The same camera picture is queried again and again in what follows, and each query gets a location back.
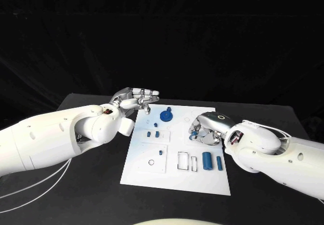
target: black background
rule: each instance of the black background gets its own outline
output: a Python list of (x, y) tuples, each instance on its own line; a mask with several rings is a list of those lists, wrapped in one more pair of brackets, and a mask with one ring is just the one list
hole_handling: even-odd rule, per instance
[(1, 1), (3, 127), (69, 93), (289, 105), (321, 123), (324, 17), (312, 2)]

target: black table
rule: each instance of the black table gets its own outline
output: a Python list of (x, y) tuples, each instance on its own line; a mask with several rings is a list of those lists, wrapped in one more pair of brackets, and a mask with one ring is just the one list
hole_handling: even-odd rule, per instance
[[(99, 105), (108, 96), (71, 94), (59, 109)], [(215, 107), (235, 122), (251, 120), (308, 138), (289, 106), (161, 99), (158, 104)], [(23, 208), (0, 214), (0, 224), (130, 225), (158, 218), (190, 218), (225, 225), (324, 224), (320, 201), (278, 184), (265, 174), (249, 173), (225, 154), (232, 196), (120, 184), (130, 137), (117, 135), (105, 145), (72, 159), (52, 191)], [(0, 195), (43, 179), (62, 164), (3, 177)], [(55, 183), (43, 184), (0, 200), (0, 210), (33, 199)]]

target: wire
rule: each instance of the wire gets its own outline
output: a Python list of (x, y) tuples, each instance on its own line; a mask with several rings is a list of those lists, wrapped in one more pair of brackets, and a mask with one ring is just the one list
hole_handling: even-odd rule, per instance
[(252, 124), (255, 124), (255, 125), (258, 125), (258, 126), (261, 126), (261, 127), (265, 127), (265, 128), (272, 129), (272, 130), (276, 130), (285, 137), (291, 137), (291, 135), (289, 135), (288, 133), (285, 133), (282, 130), (279, 130), (279, 129), (274, 128), (274, 127), (265, 126), (265, 125), (258, 124), (258, 123), (255, 123), (255, 122), (251, 122), (251, 121), (248, 121), (248, 120), (243, 120), (243, 122), (249, 122), (249, 123), (252, 123)]
[(16, 193), (19, 193), (19, 192), (27, 190), (29, 188), (32, 188), (32, 187), (35, 187), (36, 185), (39, 185), (40, 183), (43, 183), (49, 178), (52, 178), (52, 177), (60, 172), (60, 170), (63, 169), (63, 167), (66, 166), (68, 163), (69, 163), (69, 160), (66, 161), (66, 163), (63, 164), (63, 166), (59, 168), (59, 170), (58, 170), (50, 176), (48, 176), (42, 181), (39, 181), (36, 184), (30, 185), (29, 187), (23, 188), (22, 190), (14, 191), (13, 193), (10, 193), (10, 194), (7, 194), (7, 195), (4, 195), (4, 196), (0, 196), (0, 199), (1, 199), (1, 198), (6, 198), (7, 196), (10, 196), (10, 195), (13, 195), (13, 194), (16, 194)]
[(68, 160), (68, 166), (66, 166), (66, 168), (65, 168), (65, 171), (63, 171), (63, 173), (62, 173), (62, 175), (60, 175), (60, 177), (59, 177), (59, 179), (58, 179), (58, 181), (55, 182), (55, 184), (52, 185), (52, 187), (32, 200), (32, 201), (29, 201), (27, 203), (24, 203), (23, 205), (20, 205), (19, 207), (16, 207), (16, 208), (12, 208), (10, 210), (4, 210), (4, 211), (0, 211), (0, 213), (4, 213), (4, 212), (9, 212), (9, 211), (13, 211), (13, 210), (16, 210), (17, 208), (20, 208), (20, 207), (23, 207), (24, 205), (27, 205), (29, 203), (32, 203), (33, 201), (36, 201), (50, 190), (52, 190), (52, 188), (55, 187), (55, 185), (58, 184), (58, 182), (59, 182), (59, 180), (62, 179), (62, 177), (63, 177), (63, 175), (65, 175), (65, 172), (66, 172), (66, 170), (68, 170), (68, 168), (69, 168), (69, 164), (71, 164), (71, 160), (72, 159), (69, 159)]

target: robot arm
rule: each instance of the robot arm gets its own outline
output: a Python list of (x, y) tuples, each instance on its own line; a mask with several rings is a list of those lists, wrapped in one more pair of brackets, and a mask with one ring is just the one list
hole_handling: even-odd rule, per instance
[(158, 92), (122, 89), (104, 105), (33, 116), (0, 131), (0, 176), (52, 166), (108, 143), (117, 132), (130, 136), (134, 109), (150, 113)]
[[(199, 136), (200, 127), (207, 134)], [(291, 137), (282, 138), (271, 128), (243, 120), (235, 124), (217, 112), (206, 112), (194, 120), (190, 139), (216, 145), (225, 140), (225, 152), (239, 167), (251, 173), (264, 172), (278, 183), (324, 199), (324, 144)]]

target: blue part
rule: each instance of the blue part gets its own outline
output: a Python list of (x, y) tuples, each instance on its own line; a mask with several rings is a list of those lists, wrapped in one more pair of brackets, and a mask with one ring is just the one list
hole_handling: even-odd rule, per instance
[(194, 131), (193, 133), (192, 133), (192, 135), (189, 136), (189, 139), (192, 140), (193, 139), (193, 136), (194, 135), (197, 135), (197, 132)]
[(204, 166), (204, 170), (212, 170), (213, 169), (212, 154), (207, 151), (203, 152), (203, 166)]
[(216, 159), (217, 159), (217, 170), (223, 170), (220, 156), (217, 156)]
[(173, 119), (171, 108), (167, 107), (167, 110), (161, 112), (160, 119), (163, 122), (168, 122)]

